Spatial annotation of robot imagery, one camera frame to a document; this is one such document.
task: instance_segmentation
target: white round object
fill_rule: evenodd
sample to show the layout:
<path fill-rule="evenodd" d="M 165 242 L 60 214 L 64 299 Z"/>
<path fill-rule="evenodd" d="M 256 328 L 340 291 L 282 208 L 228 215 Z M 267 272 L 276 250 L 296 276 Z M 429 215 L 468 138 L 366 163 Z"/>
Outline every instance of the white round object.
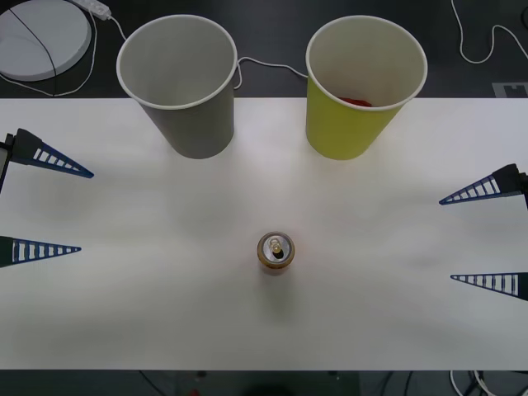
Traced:
<path fill-rule="evenodd" d="M 31 0 L 12 10 L 45 45 L 57 74 L 74 66 L 86 53 L 92 28 L 73 4 L 63 0 Z M 19 81 L 54 76 L 42 45 L 9 10 L 0 15 L 0 73 Z"/>

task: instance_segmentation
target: white table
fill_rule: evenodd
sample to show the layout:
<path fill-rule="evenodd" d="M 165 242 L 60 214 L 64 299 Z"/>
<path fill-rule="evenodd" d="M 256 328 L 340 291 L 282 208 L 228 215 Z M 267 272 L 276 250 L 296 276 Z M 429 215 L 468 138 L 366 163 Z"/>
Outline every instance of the white table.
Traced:
<path fill-rule="evenodd" d="M 233 142 L 191 160 L 133 101 L 2 100 L 95 173 L 12 164 L 0 234 L 81 246 L 0 270 L 0 369 L 514 370 L 528 302 L 451 274 L 528 271 L 522 197 L 438 200 L 517 163 L 528 101 L 419 99 L 361 157 L 321 157 L 305 99 L 237 99 Z M 269 231 L 297 253 L 257 265 Z"/>

